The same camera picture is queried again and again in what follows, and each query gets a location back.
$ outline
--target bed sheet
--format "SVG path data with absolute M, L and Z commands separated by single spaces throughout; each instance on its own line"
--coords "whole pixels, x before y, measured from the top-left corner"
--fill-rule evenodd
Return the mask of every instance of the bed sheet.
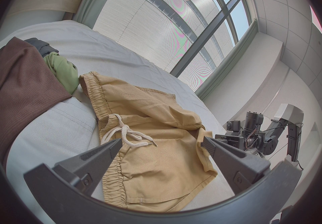
M 29 26 L 15 31 L 2 40 L 0 48 L 14 36 L 22 40 L 36 37 L 48 42 L 59 50 L 60 55 L 77 66 L 79 75 L 96 71 L 102 75 L 122 79 L 135 86 L 173 93 L 182 108 L 194 111 L 200 116 L 207 130 L 212 131 L 213 134 L 226 132 L 188 85 L 85 25 L 66 20 Z M 73 96 L 87 105 L 90 104 L 80 86 Z M 211 205 L 234 196 L 219 168 L 215 163 L 213 164 L 218 171 L 218 176 L 183 210 Z

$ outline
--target mattress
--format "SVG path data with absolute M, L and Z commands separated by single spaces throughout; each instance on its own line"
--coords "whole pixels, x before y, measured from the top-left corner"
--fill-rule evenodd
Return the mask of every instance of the mattress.
M 226 132 L 188 85 L 160 69 L 147 59 L 144 59 L 138 54 L 106 36 L 93 31 L 85 25 L 71 20 L 32 25 L 15 31 L 10 36 L 6 37 L 0 42 L 0 48 L 6 45 L 6 43 L 14 36 L 22 40 L 36 37 L 48 42 L 52 47 L 59 50 L 60 55 L 66 57 L 67 60 L 77 66 L 79 75 L 90 71 L 96 71 L 102 75 L 122 79 L 135 86 L 157 89 L 166 93 L 173 93 L 176 96 L 177 103 L 182 108 L 194 111 L 200 116 L 206 130 L 212 131 L 213 134 L 224 134 Z M 78 98 L 86 109 L 89 111 L 92 110 L 90 109 L 90 101 L 83 94 L 80 86 L 74 92 L 73 96 Z M 55 139 L 55 134 L 52 134 L 52 137 L 53 138 L 47 139 Z M 37 158 L 37 160 L 32 161 L 33 165 L 36 166 L 35 164 L 44 162 L 50 164 L 50 167 L 53 167 L 53 158 L 55 161 L 59 161 L 76 155 L 78 151 L 73 152 L 69 149 L 69 145 L 73 144 L 76 139 L 77 138 L 71 136 L 65 138 L 66 151 L 68 151 L 68 153 L 62 154 L 63 156 L 61 157 L 55 157 L 53 153 L 51 155 L 33 155 L 33 157 Z M 85 151 L 97 146 L 98 139 L 96 127 L 91 135 L 88 135 L 87 138 L 83 138 L 82 150 Z M 21 178 L 22 174 L 31 168 L 30 165 L 28 166 L 29 169 L 19 169 L 19 171 L 14 169 L 17 166 L 17 161 L 25 162 L 30 160 L 23 154 L 19 154 L 18 152 L 20 150 L 15 150 L 16 146 L 20 148 L 23 146 L 23 143 L 25 143 L 23 140 L 23 137 L 18 136 L 14 141 L 8 156 L 6 166 L 7 175 L 14 170 L 14 174 L 9 178 L 10 182 L 19 175 Z M 50 145 L 50 142 L 41 143 L 44 151 L 47 151 L 46 147 L 48 145 Z M 219 168 L 215 163 L 213 164 L 215 165 L 215 169 L 218 171 L 218 176 L 183 210 L 191 210 L 208 206 L 234 196 L 234 193 Z M 93 197 L 103 200 L 102 187 L 100 185 L 97 187 Z

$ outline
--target dark gray cloth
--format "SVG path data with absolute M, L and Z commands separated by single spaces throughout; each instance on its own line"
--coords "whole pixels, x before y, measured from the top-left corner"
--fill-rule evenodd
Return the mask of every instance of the dark gray cloth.
M 25 41 L 31 45 L 34 45 L 42 57 L 45 57 L 46 55 L 48 55 L 49 53 L 51 53 L 53 51 L 57 52 L 57 53 L 59 52 L 58 50 L 49 46 L 49 43 L 42 41 L 42 40 L 38 40 L 35 37 L 27 39 Z

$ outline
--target green garment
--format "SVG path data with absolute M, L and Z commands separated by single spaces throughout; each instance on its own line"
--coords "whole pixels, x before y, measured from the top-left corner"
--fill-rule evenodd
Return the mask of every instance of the green garment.
M 43 59 L 58 81 L 72 94 L 79 85 L 77 67 L 54 51 Z

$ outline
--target drawstring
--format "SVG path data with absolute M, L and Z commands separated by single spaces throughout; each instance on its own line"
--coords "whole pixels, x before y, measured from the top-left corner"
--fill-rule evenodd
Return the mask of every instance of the drawstring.
M 116 132 L 119 132 L 121 131 L 121 134 L 122 134 L 122 140 L 129 146 L 131 147 L 141 147 L 141 146 L 147 146 L 147 145 L 151 145 L 151 144 L 154 144 L 155 146 L 157 146 L 157 144 L 153 141 L 153 139 L 151 137 L 149 137 L 148 135 L 145 135 L 141 132 L 138 132 L 138 131 L 133 131 L 132 129 L 130 129 L 130 127 L 128 125 L 125 125 L 123 122 L 122 122 L 122 118 L 119 114 L 110 114 L 110 116 L 112 115 L 115 115 L 118 119 L 119 119 L 119 125 L 112 128 L 110 131 L 108 131 L 102 138 L 102 142 L 101 144 L 104 144 L 106 142 L 108 142 L 112 135 L 114 135 Z M 134 138 L 135 140 L 137 141 L 142 141 L 142 138 L 145 138 L 149 141 L 151 141 L 151 143 L 148 143 L 148 142 L 140 142 L 140 143 L 137 143 L 137 144 L 134 144 L 130 141 L 127 140 L 126 138 L 126 135 Z

